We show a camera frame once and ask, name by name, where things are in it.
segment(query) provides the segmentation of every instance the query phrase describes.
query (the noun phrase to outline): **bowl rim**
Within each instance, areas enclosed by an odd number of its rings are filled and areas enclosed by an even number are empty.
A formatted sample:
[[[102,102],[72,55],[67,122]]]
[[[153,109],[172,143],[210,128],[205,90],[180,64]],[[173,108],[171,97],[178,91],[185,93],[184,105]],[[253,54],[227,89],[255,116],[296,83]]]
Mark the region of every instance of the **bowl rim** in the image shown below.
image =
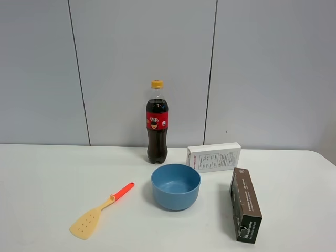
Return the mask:
[[[155,188],[158,189],[159,191],[161,191],[161,192],[163,192],[163,193],[168,193],[168,194],[182,195],[182,194],[190,193],[190,192],[196,190],[196,189],[200,186],[202,179],[201,179],[201,176],[200,176],[200,174],[198,173],[197,170],[195,170],[195,169],[193,169],[192,167],[190,167],[190,166],[188,166],[188,165],[185,165],[185,164],[176,164],[176,163],[174,163],[174,165],[182,165],[182,166],[187,167],[187,168],[193,170],[194,172],[196,172],[196,174],[198,175],[198,178],[200,179],[198,185],[197,185],[194,189],[192,189],[192,190],[190,190],[190,191],[188,191],[188,192],[184,192],[184,193],[169,193],[169,192],[166,192],[166,191],[164,191],[164,190],[158,188],[158,187],[155,185],[155,183],[153,182],[153,175],[154,175],[154,173],[155,173],[158,169],[160,169],[160,168],[162,168],[162,167],[165,167],[165,166],[168,166],[168,165],[172,165],[172,164],[164,164],[164,165],[161,165],[160,167],[156,168],[156,169],[153,171],[153,173],[152,173],[152,176],[151,176],[152,185],[155,186]]]

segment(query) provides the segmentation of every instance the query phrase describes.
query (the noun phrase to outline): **white table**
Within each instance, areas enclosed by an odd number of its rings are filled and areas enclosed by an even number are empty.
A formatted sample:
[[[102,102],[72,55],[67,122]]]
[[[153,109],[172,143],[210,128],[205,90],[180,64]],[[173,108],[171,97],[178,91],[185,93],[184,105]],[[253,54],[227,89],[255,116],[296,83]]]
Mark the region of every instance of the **white table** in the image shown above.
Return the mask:
[[[166,163],[185,163],[169,149]],[[195,204],[157,207],[146,148],[0,145],[0,251],[334,251],[336,167],[310,151],[242,150],[263,220],[255,245],[235,241],[232,171],[202,173]],[[89,240],[69,227],[129,182]]]

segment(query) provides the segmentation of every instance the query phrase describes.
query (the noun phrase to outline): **red bottle label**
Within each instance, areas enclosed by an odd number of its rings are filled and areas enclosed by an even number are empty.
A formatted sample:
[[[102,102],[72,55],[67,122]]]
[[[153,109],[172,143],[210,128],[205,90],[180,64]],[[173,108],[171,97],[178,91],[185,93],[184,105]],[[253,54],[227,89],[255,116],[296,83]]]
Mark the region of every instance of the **red bottle label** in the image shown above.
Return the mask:
[[[168,112],[162,114],[147,112],[147,128],[151,130],[164,130],[168,128]]]

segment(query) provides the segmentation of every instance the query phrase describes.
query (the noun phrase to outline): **yellow bottle cap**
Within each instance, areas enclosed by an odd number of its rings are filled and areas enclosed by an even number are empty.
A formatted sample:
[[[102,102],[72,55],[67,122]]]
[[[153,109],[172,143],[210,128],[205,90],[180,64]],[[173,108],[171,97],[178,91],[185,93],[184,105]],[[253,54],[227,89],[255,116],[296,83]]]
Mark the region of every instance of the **yellow bottle cap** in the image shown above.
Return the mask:
[[[152,88],[163,88],[163,80],[152,80]]]

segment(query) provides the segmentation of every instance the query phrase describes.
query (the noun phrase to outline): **red spatula handle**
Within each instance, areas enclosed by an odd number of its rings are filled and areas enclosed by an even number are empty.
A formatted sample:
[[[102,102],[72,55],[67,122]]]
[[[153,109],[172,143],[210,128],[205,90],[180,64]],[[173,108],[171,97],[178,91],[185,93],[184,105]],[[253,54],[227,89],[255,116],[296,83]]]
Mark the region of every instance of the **red spatula handle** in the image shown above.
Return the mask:
[[[114,198],[116,198],[115,200],[117,201],[118,199],[120,199],[126,192],[128,192],[130,189],[132,189],[134,187],[134,183],[129,183],[127,186],[125,186],[123,189],[121,189],[120,191],[118,191],[115,195]]]

